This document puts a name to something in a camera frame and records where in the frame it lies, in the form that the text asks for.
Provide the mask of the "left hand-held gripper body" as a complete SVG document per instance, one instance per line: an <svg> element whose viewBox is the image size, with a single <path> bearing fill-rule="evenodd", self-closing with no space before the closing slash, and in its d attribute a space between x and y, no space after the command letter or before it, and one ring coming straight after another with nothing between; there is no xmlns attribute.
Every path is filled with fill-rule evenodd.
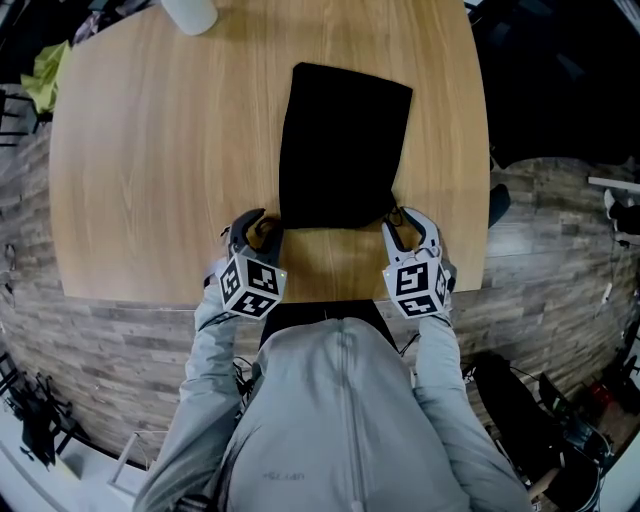
<svg viewBox="0 0 640 512"><path fill-rule="evenodd" d="M261 320L284 295L287 272L259 260L259 251L250 245L230 248L229 261L219 278L224 311Z"/></svg>

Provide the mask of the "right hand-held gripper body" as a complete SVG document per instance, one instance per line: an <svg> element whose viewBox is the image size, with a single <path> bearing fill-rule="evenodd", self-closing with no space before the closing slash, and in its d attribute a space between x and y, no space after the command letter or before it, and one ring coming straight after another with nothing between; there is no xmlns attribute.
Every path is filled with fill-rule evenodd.
<svg viewBox="0 0 640 512"><path fill-rule="evenodd" d="M419 247L403 263L389 262L382 275L392 302L406 319L449 311L457 269L444 258L442 245Z"/></svg>

